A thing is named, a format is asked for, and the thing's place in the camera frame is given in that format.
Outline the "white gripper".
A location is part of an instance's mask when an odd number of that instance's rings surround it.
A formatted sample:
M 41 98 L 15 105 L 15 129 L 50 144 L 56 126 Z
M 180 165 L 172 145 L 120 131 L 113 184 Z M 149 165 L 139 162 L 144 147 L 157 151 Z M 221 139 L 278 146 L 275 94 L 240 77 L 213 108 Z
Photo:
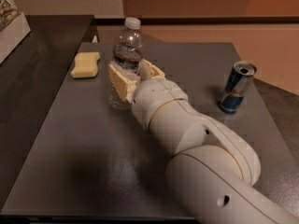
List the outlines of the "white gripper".
M 122 70 L 116 63 L 108 65 L 108 76 L 123 102 L 130 104 L 133 99 L 131 111 L 145 130 L 159 109 L 176 100 L 188 100 L 177 83 L 165 79 L 165 73 L 145 59 L 140 62 L 139 76 L 146 81 L 139 85 L 137 74 Z

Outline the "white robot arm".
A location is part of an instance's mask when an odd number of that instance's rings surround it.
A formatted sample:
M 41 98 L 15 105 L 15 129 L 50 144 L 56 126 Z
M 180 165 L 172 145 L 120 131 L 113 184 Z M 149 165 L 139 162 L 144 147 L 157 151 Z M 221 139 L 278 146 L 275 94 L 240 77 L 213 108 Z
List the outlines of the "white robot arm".
M 135 74 L 116 62 L 108 76 L 136 120 L 171 157 L 167 186 L 200 224 L 299 224 L 253 185 L 261 174 L 254 149 L 219 121 L 196 111 L 188 95 L 147 60 Z

